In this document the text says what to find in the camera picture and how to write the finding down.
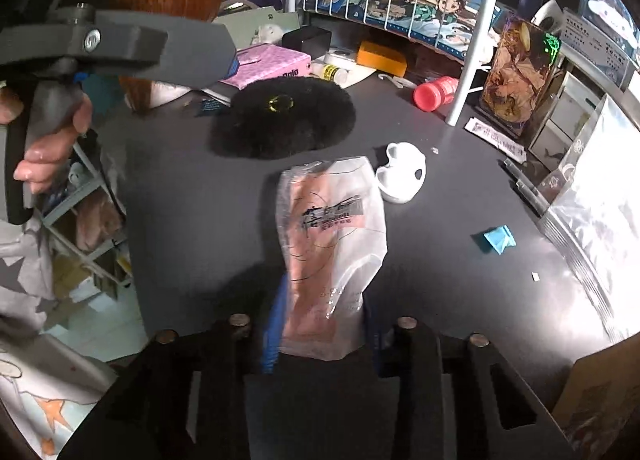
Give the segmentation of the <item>person's left hand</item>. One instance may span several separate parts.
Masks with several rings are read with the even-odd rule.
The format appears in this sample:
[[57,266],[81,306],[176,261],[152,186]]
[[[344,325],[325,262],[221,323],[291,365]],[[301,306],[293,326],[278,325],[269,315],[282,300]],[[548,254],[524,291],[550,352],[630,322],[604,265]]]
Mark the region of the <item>person's left hand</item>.
[[58,170],[70,157],[73,145],[90,128],[92,104],[82,90],[39,90],[30,110],[30,119],[44,113],[55,116],[54,126],[32,139],[22,159],[12,168],[13,180],[20,184],[20,189],[26,183],[31,194],[43,193],[50,188]]

